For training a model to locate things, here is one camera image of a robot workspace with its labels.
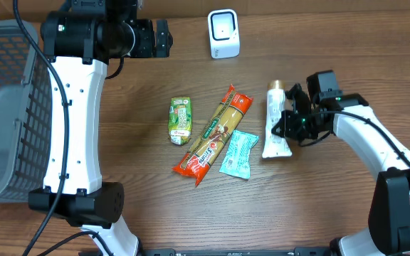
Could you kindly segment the white tube with gold cap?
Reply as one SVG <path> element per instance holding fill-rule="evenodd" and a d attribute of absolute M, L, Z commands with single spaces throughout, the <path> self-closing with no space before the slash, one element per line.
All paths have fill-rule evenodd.
<path fill-rule="evenodd" d="M 285 83 L 282 80 L 272 80 L 268 83 L 266 94 L 266 128 L 265 143 L 262 158 L 290 157 L 292 151 L 286 139 L 275 135 L 271 130 L 280 121 L 285 109 Z"/>

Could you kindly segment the teal snack packet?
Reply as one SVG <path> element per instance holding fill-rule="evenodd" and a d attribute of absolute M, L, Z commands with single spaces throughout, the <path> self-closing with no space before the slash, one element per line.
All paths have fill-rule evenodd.
<path fill-rule="evenodd" d="M 234 130 L 219 172 L 248 180 L 251 177 L 249 156 L 258 140 L 259 136 Z"/>

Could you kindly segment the orange spaghetti packet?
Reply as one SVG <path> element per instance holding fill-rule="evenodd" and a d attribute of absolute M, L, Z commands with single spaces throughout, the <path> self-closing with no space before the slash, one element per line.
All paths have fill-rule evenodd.
<path fill-rule="evenodd" d="M 253 98 L 237 92 L 233 85 L 219 103 L 201 134 L 172 171 L 195 178 L 198 186 L 225 147 L 233 131 L 253 103 Z"/>

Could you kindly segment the green juice carton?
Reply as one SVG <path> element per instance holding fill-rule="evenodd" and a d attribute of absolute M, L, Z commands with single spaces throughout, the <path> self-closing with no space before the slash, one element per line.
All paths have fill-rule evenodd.
<path fill-rule="evenodd" d="M 173 97 L 169 108 L 168 134 L 173 144 L 182 146 L 191 135 L 191 100 L 189 97 Z"/>

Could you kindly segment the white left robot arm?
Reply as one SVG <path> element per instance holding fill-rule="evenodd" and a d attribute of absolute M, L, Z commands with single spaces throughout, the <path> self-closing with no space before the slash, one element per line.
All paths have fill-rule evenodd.
<path fill-rule="evenodd" d="M 99 255 L 143 253 L 122 210 L 124 188 L 105 182 L 98 133 L 103 85 L 112 59 L 166 58 L 173 38 L 165 20 L 139 19 L 138 0 L 67 1 L 41 25 L 38 48 L 51 80 L 51 145 L 31 210 L 64 219 L 90 236 Z"/>

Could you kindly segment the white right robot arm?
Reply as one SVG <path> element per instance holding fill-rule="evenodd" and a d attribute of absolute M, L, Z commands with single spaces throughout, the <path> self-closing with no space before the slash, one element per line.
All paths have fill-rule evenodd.
<path fill-rule="evenodd" d="M 410 150 L 378 120 L 358 93 L 344 94 L 326 70 L 285 91 L 292 107 L 280 113 L 272 134 L 312 146 L 331 134 L 346 142 L 374 177 L 368 226 L 335 238 L 317 255 L 410 255 Z"/>

